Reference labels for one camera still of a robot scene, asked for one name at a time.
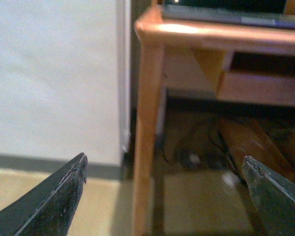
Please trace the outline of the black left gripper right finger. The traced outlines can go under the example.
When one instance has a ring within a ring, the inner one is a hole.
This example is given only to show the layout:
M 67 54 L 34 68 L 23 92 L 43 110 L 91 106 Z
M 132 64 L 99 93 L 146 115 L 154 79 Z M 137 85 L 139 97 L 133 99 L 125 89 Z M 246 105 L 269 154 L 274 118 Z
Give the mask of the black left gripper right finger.
M 252 156 L 245 156 L 242 171 L 268 235 L 295 236 L 295 184 Z

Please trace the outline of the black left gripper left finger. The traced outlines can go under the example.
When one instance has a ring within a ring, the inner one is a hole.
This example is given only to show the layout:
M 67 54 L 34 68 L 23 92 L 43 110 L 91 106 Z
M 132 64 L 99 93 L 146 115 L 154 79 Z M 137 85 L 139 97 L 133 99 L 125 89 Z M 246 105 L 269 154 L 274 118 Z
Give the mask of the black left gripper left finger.
M 78 154 L 0 211 L 0 236 L 65 236 L 87 181 L 88 159 Z

